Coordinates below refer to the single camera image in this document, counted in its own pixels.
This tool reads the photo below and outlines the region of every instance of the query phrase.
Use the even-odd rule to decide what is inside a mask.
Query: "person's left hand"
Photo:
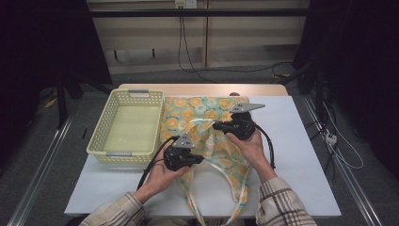
[[[135,195],[138,200],[143,204],[150,197],[164,191],[178,176],[185,174],[190,168],[183,167],[177,171],[172,171],[165,166],[164,151],[167,147],[164,147],[162,151],[156,156],[154,165],[150,171],[150,175],[144,185],[136,191]]]

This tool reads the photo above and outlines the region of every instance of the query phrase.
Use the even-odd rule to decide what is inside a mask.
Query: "table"
[[[133,84],[120,87],[161,89],[166,96],[227,96],[238,92],[248,96],[252,103],[265,104],[266,107],[251,114],[272,139],[277,174],[290,184],[311,216],[341,215],[295,104],[282,85]],[[142,169],[109,167],[89,155],[65,214],[77,216],[90,213],[126,191],[135,190],[141,175]],[[247,206],[241,218],[254,218],[259,185],[258,176],[252,171],[248,178]],[[221,173],[206,164],[196,165],[192,187],[198,207],[206,218],[228,218],[232,214],[235,203],[230,186]],[[151,198],[145,203],[145,208],[149,218],[194,218],[177,183]]]

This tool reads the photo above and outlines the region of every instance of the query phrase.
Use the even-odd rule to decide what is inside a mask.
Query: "black bar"
[[[299,17],[336,13],[335,9],[310,8],[185,8],[185,9],[93,9],[90,12],[71,10],[39,10],[36,14],[57,16],[107,17]]]

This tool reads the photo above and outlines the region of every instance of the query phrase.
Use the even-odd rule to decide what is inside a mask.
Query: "plaid sleeve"
[[[279,177],[262,184],[259,197],[258,225],[316,225],[296,193]]]
[[[131,192],[122,198],[98,207],[80,226],[141,225],[145,217],[143,205]]]

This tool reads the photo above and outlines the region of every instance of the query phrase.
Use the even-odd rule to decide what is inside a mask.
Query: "white cable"
[[[349,144],[349,146],[353,149],[353,151],[355,152],[355,154],[356,154],[356,155],[358,156],[358,158],[360,159],[361,165],[360,165],[359,167],[352,166],[351,164],[349,164],[348,162],[346,162],[346,161],[344,160],[343,156],[341,156],[340,154],[338,154],[337,152],[335,152],[335,150],[334,150],[334,149],[332,148],[332,146],[330,145],[331,150],[332,150],[335,154],[337,154],[337,157],[338,157],[341,161],[343,161],[343,162],[345,163],[346,166],[348,166],[348,167],[350,167],[350,168],[353,168],[353,169],[361,169],[361,168],[363,168],[363,165],[364,165],[364,164],[363,164],[363,159],[361,158],[360,154],[359,154],[358,151],[349,143],[349,141],[346,140],[346,138],[341,134],[340,130],[338,130],[337,125],[335,125],[334,120],[332,119],[331,115],[329,114],[328,108],[327,108],[327,106],[326,106],[326,104],[325,104],[324,102],[323,102],[323,106],[325,107],[325,109],[326,109],[326,111],[327,111],[327,113],[328,113],[328,116],[329,116],[329,118],[331,119],[332,125],[334,125],[334,128],[337,130],[338,134],[343,138],[343,140],[345,140],[345,142],[346,142],[347,144]]]

